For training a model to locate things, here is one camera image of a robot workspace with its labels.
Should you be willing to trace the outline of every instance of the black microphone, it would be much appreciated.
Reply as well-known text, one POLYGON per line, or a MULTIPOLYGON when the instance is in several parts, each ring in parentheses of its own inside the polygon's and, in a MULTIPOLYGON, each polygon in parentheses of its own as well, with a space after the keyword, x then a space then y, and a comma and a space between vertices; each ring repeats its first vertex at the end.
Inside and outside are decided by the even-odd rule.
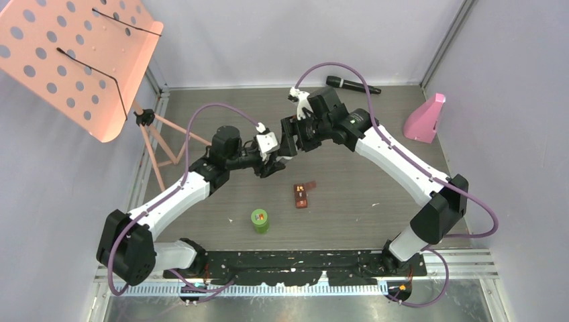
MULTIPOLYGON (((352 91, 362 92, 362 93, 366 92, 366 88, 364 87, 363 84, 351 82, 349 80, 344 80, 343 78, 337 76, 326 77, 326 85, 335 87, 337 89, 350 89, 352 91)), ((381 94, 381 90, 378 89, 377 87, 368 86, 368 88, 370 89, 370 93, 372 94, 377 94, 377 95, 381 94)))

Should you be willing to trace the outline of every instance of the black clip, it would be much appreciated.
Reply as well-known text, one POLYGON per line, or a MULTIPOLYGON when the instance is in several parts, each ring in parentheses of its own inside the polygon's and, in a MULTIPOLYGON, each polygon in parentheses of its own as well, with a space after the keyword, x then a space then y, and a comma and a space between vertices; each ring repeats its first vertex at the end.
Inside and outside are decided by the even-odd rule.
POLYGON ((298 97, 294 97, 292 95, 289 95, 289 97, 287 97, 287 99, 293 103, 298 103, 299 102, 299 98, 298 97))
POLYGON ((143 109, 142 114, 134 112, 134 115, 136 115, 136 125, 138 126, 140 126, 140 124, 147 126, 154 121, 154 111, 151 109, 143 109))

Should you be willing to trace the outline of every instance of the gray table surface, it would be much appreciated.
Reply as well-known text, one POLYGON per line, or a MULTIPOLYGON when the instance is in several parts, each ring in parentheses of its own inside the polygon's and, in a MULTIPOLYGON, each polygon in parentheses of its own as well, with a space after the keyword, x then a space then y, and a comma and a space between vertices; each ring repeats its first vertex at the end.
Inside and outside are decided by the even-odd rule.
MULTIPOLYGON (((373 96, 376 117, 394 138, 431 166, 447 172, 438 140, 424 144, 408 140, 402 128, 406 118, 424 101, 418 86, 383 87, 373 96)), ((362 93, 338 90, 348 111, 367 108, 362 93)), ((165 117, 186 127, 191 115, 202 105, 223 102, 238 107, 275 131, 280 139, 280 119, 295 113, 287 101, 288 89, 215 89, 173 91, 165 117)), ((197 117, 192 132, 208 140, 222 125, 240 129, 249 140, 255 129, 238 114, 214 107, 197 117)), ((164 126, 162 136, 177 153, 183 135, 164 126)), ((202 156, 205 146, 197 141, 189 145, 191 162, 202 156)), ((158 161, 167 160, 160 149, 158 161)), ((177 181, 185 168, 164 166, 161 173, 166 186, 177 181)), ((154 173, 150 175, 145 201, 160 192, 154 173)), ((301 152, 287 164, 287 169, 269 178, 259 179, 252 170, 231 173, 231 178, 211 197, 190 208, 158 237, 171 242, 181 237, 195 240, 207 250, 315 250, 381 248, 393 239, 418 212, 407 192, 371 161, 351 153, 343 146, 325 142, 309 153, 301 152), (309 206, 296 209, 293 185, 316 180, 317 188, 308 193, 309 206), (254 231, 251 212, 267 211, 270 229, 260 235, 254 231)), ((461 220, 453 232, 465 232, 461 220)), ((449 239, 439 247, 469 247, 466 239, 449 239)))

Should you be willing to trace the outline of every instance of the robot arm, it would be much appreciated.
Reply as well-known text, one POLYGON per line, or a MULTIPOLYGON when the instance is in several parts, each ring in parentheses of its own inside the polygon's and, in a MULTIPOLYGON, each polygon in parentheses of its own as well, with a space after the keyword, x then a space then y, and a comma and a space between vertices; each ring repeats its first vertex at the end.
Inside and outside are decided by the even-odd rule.
POLYGON ((297 115, 281 121, 283 131, 279 154, 290 158, 297 154, 296 148, 307 152, 319 147, 323 140, 332 139, 382 168, 422 207, 409 226, 385 244, 383 260, 386 268, 395 270, 425 246, 438 244, 465 214, 466 198, 432 180, 436 177, 468 191, 468 181, 464 177, 449 178, 447 174, 433 169, 380 125, 380 132, 391 141, 387 144, 373 128, 369 113, 363 109, 348 113, 331 87, 311 94, 293 88, 289 94, 289 100, 298 106, 297 115), (426 177, 396 149, 428 169, 432 177, 426 177))
POLYGON ((223 186, 229 180, 231 170, 253 168, 257 176, 264 178, 285 168, 275 161, 273 152, 278 149, 278 142, 274 133, 262 125, 258 131, 260 133, 253 140, 243 144, 237 128, 220 127, 206 154, 191 164, 187 175, 127 214, 119 210, 112 212, 103 228, 98 261, 108 264, 118 235, 143 215, 120 241, 113 272, 132 286, 143 282, 152 272, 170 268, 200 274, 207 263, 205 250, 200 245, 189 239, 156 243, 156 238, 179 215, 223 186))

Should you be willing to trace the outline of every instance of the perforated pink panel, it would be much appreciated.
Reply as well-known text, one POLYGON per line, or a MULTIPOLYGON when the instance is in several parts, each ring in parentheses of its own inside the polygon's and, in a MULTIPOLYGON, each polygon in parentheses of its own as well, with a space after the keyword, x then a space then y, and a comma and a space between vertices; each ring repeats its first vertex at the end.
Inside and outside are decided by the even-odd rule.
POLYGON ((0 13, 0 68, 102 142, 125 122, 115 82, 56 51, 114 76, 127 111, 160 34, 139 0, 12 0, 0 13))

